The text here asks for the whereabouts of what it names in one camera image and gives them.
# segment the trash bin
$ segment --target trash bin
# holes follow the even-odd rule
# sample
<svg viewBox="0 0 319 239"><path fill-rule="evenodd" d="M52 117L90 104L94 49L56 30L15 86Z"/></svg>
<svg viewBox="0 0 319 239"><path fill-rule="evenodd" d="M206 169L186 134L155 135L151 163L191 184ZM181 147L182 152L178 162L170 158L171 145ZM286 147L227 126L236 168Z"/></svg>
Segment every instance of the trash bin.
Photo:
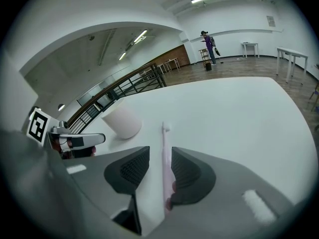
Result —
<svg viewBox="0 0 319 239"><path fill-rule="evenodd" d="M211 70L211 63L205 64L205 67L206 67L206 71L210 71Z"/></svg>

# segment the wooden handrail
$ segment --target wooden handrail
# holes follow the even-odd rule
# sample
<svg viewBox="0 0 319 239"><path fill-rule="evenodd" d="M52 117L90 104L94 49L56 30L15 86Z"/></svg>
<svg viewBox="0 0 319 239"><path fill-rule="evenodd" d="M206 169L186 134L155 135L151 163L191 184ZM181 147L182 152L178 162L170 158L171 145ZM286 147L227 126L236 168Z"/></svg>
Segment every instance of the wooden handrail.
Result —
<svg viewBox="0 0 319 239"><path fill-rule="evenodd" d="M105 94L113 90L114 88L120 86L123 82L127 81L132 76L136 75L137 73L145 70L148 67L151 67L152 65L157 68L157 65L155 62L151 62L148 64L145 64L141 66L140 68L128 73L127 75L119 78L117 81L113 82L103 90L101 90L99 93L97 93L93 98L91 98L88 102L86 102L69 120L68 125L71 126L89 107L91 107L96 101L98 101L101 97L103 97Z"/></svg>

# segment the brown wall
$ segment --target brown wall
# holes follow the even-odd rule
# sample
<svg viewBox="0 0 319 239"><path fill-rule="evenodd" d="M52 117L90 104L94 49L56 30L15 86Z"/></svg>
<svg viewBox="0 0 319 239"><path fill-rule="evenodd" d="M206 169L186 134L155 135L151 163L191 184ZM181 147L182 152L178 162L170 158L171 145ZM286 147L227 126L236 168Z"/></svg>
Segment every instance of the brown wall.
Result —
<svg viewBox="0 0 319 239"><path fill-rule="evenodd" d="M190 64L188 54L186 52L184 44L162 54L161 56L158 56L157 58L151 60L150 62L155 62L157 65L160 65L168 61L169 59L173 59L173 58L178 59L178 63L180 66L185 66ZM176 68L176 65L174 62L170 62L170 66L172 69Z"/></svg>

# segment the robotic device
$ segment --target robotic device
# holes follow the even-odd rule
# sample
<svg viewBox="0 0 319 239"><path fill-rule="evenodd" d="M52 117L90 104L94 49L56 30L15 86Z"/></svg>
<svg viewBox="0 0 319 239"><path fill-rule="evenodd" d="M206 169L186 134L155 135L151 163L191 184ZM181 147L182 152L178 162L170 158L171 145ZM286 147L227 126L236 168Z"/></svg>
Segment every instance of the robotic device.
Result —
<svg viewBox="0 0 319 239"><path fill-rule="evenodd" d="M63 125L48 128L53 129L50 136L83 137L83 144L72 142L75 148L103 140L100 134L65 134ZM35 128L33 132L41 136ZM1 148L10 148L0 163L9 190L37 226L57 238L140 237L135 191L149 168L149 146L62 160L50 145L42 148L20 133L2 133L1 138ZM77 166L84 168L70 172ZM299 212L300 206L293 208L278 190L238 163L173 147L171 168L176 178L172 210L147 238L274 238ZM250 196L243 194L249 190L263 199L272 223L261 222L261 213L247 204Z"/></svg>

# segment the jeans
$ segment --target jeans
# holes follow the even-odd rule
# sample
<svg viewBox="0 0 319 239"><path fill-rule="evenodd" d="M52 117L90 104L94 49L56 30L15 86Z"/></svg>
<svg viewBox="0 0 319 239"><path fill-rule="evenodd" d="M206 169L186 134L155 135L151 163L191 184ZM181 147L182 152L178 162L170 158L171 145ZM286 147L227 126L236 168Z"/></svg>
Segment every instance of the jeans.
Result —
<svg viewBox="0 0 319 239"><path fill-rule="evenodd" d="M215 59L213 50L208 49L208 53L209 53L211 60L213 61L213 64L216 64L216 59Z"/></svg>

